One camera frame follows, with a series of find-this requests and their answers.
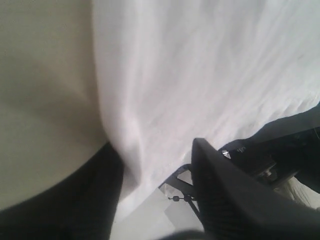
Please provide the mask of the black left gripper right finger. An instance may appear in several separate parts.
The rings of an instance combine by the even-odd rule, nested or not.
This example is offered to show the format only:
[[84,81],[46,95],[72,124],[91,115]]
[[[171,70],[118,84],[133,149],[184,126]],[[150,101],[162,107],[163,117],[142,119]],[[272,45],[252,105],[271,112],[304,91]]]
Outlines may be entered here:
[[215,240],[318,240],[319,211],[289,200],[225,159],[204,138],[192,143],[200,220]]

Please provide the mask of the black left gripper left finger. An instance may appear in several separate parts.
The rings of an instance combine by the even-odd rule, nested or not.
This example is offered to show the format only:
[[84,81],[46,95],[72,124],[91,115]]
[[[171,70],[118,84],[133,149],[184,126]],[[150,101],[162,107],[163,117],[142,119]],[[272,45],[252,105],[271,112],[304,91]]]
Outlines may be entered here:
[[108,240],[124,175],[111,144],[50,189],[0,212],[2,240]]

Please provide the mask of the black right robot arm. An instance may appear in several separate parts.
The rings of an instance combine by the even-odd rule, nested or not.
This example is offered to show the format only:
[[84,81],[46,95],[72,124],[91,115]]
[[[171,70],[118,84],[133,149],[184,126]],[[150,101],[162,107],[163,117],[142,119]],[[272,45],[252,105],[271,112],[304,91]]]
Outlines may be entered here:
[[227,143],[220,154],[273,188],[290,177],[320,191],[320,106],[267,123],[246,139]]

